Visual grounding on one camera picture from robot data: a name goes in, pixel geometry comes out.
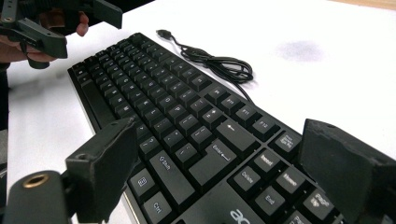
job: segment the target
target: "logo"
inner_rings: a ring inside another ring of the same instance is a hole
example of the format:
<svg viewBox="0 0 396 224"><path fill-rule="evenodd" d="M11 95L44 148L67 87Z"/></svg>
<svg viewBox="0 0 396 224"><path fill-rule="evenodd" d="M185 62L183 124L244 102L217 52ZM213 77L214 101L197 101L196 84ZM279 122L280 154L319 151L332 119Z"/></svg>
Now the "logo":
<svg viewBox="0 0 396 224"><path fill-rule="evenodd" d="M239 211L239 209L236 209L235 211L230 212L231 217L233 220L237 221L238 224L250 224L249 220L247 220L244 215Z"/></svg>

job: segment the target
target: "white table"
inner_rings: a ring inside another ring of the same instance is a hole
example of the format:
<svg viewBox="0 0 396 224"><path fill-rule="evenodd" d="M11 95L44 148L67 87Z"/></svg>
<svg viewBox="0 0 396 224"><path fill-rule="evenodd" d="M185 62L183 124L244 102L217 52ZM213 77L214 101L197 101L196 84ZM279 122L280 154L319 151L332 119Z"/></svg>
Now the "white table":
<svg viewBox="0 0 396 224"><path fill-rule="evenodd" d="M125 13L121 30L100 23L83 38L70 35L68 59L8 70L8 189L33 172L63 172L93 135L66 69L136 32L179 52L158 29L250 63L255 79L243 88L297 132L318 119L396 159L395 24L396 11L324 0L156 0ZM128 222L124 206L110 223Z"/></svg>

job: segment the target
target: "black cable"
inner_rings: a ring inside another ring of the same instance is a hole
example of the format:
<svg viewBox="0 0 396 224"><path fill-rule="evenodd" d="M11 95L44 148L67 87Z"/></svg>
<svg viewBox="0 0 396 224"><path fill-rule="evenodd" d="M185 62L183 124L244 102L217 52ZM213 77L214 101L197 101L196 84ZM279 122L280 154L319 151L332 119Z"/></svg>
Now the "black cable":
<svg viewBox="0 0 396 224"><path fill-rule="evenodd" d="M204 67L209 68L218 77L235 85L235 87L245 95L246 99L253 103L244 89L239 86L239 84L253 80L253 69L248 63L230 57L215 57L202 49L179 44L175 37L172 36L171 32L166 30L158 30L157 34L167 40L172 39L176 45L180 46L180 54L187 61L200 63Z"/></svg>

